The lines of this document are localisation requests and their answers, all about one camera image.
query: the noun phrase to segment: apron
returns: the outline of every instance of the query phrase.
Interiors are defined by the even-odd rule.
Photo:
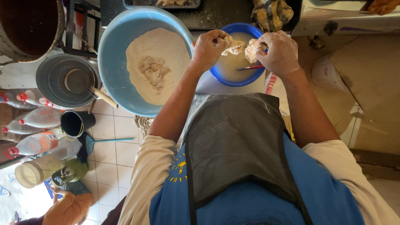
[[[350,190],[290,141],[279,99],[196,94],[151,225],[353,224]]]
[[[201,104],[193,107],[184,137],[191,224],[196,209],[240,181],[256,182],[293,203],[312,224],[284,153],[279,99],[200,94],[193,102]]]

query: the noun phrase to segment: blue bowl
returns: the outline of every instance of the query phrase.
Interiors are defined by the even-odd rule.
[[[193,37],[185,25],[169,12],[150,6],[129,9],[108,25],[100,41],[98,65],[101,80],[118,105],[136,115],[155,117],[161,105],[146,102],[129,79],[126,49],[140,35],[157,28],[177,33],[185,42],[190,58]]]
[[[229,24],[229,25],[223,27],[221,30],[227,32],[228,34],[233,33],[233,32],[247,33],[247,34],[252,35],[253,38],[256,38],[256,39],[258,39],[259,37],[261,37],[261,35],[264,34],[257,27],[255,27],[253,25],[250,25],[250,24],[247,24],[247,23]],[[210,72],[215,77],[215,79],[217,79],[222,84],[228,85],[228,86],[231,86],[231,87],[240,87],[240,86],[244,86],[244,85],[248,85],[250,83],[253,83],[255,80],[257,80],[263,74],[264,71],[265,71],[265,68],[255,69],[253,75],[251,77],[247,78],[246,80],[229,81],[229,80],[224,79],[221,75],[218,74],[215,66],[213,66],[210,69]]]

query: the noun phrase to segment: person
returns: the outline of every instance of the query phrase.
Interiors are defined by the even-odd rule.
[[[340,140],[286,33],[262,35],[269,51],[256,57],[285,86],[296,144],[274,96],[195,94],[228,48],[215,46],[226,35],[212,30],[192,43],[137,153],[118,224],[400,224]]]
[[[62,187],[50,187],[53,206],[41,217],[30,218],[14,225],[75,225],[82,224],[84,215],[92,205],[93,195],[81,181],[69,182]]]

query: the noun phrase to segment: battered chicken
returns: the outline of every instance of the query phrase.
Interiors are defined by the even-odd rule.
[[[151,56],[144,56],[139,62],[140,71],[153,85],[156,90],[164,88],[164,75],[171,70],[168,66],[164,66],[165,60],[162,58],[153,58]]]
[[[221,55],[227,56],[228,52],[237,55],[242,52],[242,48],[244,46],[244,42],[240,40],[233,40],[231,36],[227,36],[225,38],[217,38],[218,44],[222,42],[226,42],[229,45],[225,51],[222,52]]]
[[[162,6],[182,6],[186,0],[158,0],[156,6],[162,3]]]
[[[249,41],[249,45],[244,50],[247,61],[249,61],[250,63],[257,62],[256,52],[257,52],[258,48],[261,48],[264,51],[268,47],[265,43],[257,44],[257,39],[251,39]]]
[[[400,0],[375,0],[368,7],[368,11],[383,16],[391,13],[398,5],[400,5]]]

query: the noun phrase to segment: metal bucket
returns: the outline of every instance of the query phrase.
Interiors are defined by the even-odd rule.
[[[0,2],[0,55],[14,62],[33,62],[57,45],[65,28],[61,0],[2,0]]]

